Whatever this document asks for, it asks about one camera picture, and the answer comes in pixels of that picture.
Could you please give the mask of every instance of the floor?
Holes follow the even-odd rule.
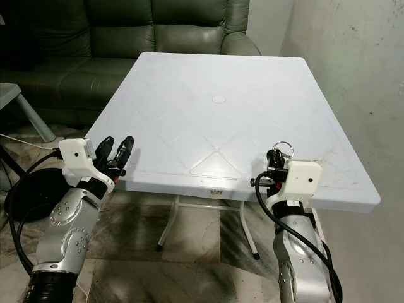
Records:
[[[59,140],[82,137],[86,130],[52,127],[57,139],[43,144],[30,128],[20,139],[53,147]],[[3,141],[23,168],[47,154],[32,146]],[[57,160],[45,163],[60,167]],[[17,177],[11,174],[12,181]],[[163,251],[156,243],[167,223],[173,197],[114,191],[93,232],[74,302],[256,302],[277,303],[278,265],[273,253],[273,224],[255,203],[246,204],[246,220],[261,259],[249,250],[238,213],[180,208]],[[181,197],[185,203],[205,199]],[[237,202],[208,200],[214,205]],[[35,248],[46,220],[25,225],[22,243],[35,261]],[[28,275],[16,256],[8,226],[0,232],[1,302],[21,302]]]

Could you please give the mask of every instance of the table leg foot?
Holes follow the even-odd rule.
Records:
[[[244,201],[241,201],[241,204],[240,204],[240,221],[241,221],[241,226],[244,231],[244,234],[246,235],[248,244],[250,245],[252,255],[254,256],[255,260],[258,260],[259,259],[258,250],[257,250],[257,247],[255,246],[253,237],[251,237],[251,233],[250,233],[250,230],[248,229],[246,218],[244,216]]]
[[[24,98],[22,94],[19,94],[16,97],[18,104],[23,110],[24,114],[27,116],[28,120],[32,123],[32,125],[37,130],[38,134],[42,137],[45,142],[51,142],[55,140],[56,136],[51,131],[51,129],[46,125],[44,120],[35,112],[32,106],[28,103],[28,101]]]
[[[174,197],[174,200],[172,202],[169,221],[167,222],[167,225],[164,228],[164,231],[163,231],[162,236],[160,237],[160,240],[158,240],[158,242],[157,242],[157,251],[161,251],[163,249],[163,245],[165,243],[167,235],[169,234],[171,227],[174,224],[175,218],[177,216],[178,207],[179,207],[179,196],[177,195]]]

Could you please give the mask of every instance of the wall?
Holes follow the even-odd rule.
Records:
[[[293,0],[250,0],[247,36],[264,56],[279,56]]]
[[[281,54],[307,60],[382,197],[320,211],[344,302],[402,302],[404,0],[296,0]]]

